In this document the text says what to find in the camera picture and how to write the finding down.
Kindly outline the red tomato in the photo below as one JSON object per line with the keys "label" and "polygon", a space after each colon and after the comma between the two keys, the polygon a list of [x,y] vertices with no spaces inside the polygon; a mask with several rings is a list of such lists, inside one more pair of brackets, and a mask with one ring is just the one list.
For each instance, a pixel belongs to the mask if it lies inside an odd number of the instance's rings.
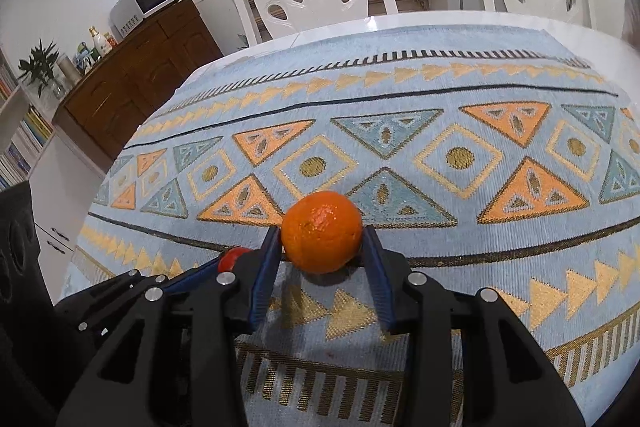
{"label": "red tomato", "polygon": [[250,248],[242,246],[235,246],[228,249],[228,251],[220,257],[218,262],[218,272],[232,272],[238,259],[249,252]]}

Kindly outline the large orange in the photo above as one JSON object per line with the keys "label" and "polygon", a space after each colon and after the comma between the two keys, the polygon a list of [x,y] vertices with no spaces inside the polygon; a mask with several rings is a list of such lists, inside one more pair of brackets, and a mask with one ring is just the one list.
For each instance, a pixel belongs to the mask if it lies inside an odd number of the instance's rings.
{"label": "large orange", "polygon": [[312,275],[336,272],[358,254],[361,213],[344,195],[321,191],[299,199],[284,215],[281,239],[285,256]]}

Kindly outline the brown wooden sideboard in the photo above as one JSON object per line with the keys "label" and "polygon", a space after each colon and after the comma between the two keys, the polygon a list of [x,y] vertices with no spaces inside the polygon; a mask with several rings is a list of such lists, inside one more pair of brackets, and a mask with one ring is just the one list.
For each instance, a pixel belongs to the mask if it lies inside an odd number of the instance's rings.
{"label": "brown wooden sideboard", "polygon": [[145,20],[93,66],[56,110],[53,124],[105,171],[192,72],[222,57],[193,0]]}

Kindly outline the bookshelf with books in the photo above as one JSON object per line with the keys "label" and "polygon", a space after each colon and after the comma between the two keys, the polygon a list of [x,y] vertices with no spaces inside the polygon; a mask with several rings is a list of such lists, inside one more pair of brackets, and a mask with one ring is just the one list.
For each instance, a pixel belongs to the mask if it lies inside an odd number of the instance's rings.
{"label": "bookshelf with books", "polygon": [[1,54],[1,190],[27,181],[50,142],[53,129],[32,104]]}

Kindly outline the blue patterned table cloth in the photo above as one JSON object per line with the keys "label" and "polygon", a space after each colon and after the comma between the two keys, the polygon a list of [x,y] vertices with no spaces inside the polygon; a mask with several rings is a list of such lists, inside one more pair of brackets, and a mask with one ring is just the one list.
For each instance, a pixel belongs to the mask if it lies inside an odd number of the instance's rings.
{"label": "blue patterned table cloth", "polygon": [[414,26],[204,67],[107,171],[65,289],[174,277],[333,191],[442,286],[495,288],[593,424],[639,360],[639,89],[616,63]]}

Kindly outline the white bottle on sideboard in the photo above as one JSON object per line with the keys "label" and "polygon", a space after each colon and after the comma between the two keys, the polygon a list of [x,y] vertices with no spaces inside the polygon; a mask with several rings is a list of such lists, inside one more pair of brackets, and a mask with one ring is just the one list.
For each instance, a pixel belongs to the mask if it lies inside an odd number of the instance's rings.
{"label": "white bottle on sideboard", "polygon": [[94,26],[89,28],[90,35],[92,37],[92,41],[94,47],[96,48],[96,52],[99,53],[100,57],[104,57],[109,54],[113,49],[111,43],[107,40],[107,38],[96,30]]}

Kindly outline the grey canister on sideboard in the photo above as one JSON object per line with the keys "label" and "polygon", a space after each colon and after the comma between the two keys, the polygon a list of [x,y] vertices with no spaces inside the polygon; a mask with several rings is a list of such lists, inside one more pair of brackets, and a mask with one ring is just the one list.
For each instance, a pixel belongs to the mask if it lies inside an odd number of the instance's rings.
{"label": "grey canister on sideboard", "polygon": [[61,72],[68,82],[72,86],[76,86],[76,84],[81,80],[81,73],[76,68],[72,60],[65,53],[61,53],[56,64],[58,64],[58,68],[61,69]]}

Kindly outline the small green plant on sideboard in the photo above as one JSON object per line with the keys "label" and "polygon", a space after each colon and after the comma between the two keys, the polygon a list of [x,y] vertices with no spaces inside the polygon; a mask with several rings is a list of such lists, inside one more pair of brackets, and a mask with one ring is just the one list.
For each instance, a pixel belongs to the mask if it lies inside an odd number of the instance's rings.
{"label": "small green plant on sideboard", "polygon": [[38,44],[30,50],[29,57],[22,58],[18,63],[20,72],[18,79],[25,86],[34,84],[39,98],[44,91],[49,91],[58,101],[62,101],[66,90],[55,72],[59,56],[58,48],[53,41],[45,46],[42,40],[39,40]]}

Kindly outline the white microwave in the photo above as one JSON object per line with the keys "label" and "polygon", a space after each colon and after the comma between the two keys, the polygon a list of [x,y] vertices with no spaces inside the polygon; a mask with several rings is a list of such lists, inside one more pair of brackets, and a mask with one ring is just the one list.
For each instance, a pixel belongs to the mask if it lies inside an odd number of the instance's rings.
{"label": "white microwave", "polygon": [[111,25],[123,39],[146,18],[175,1],[177,0],[118,0],[111,9]]}

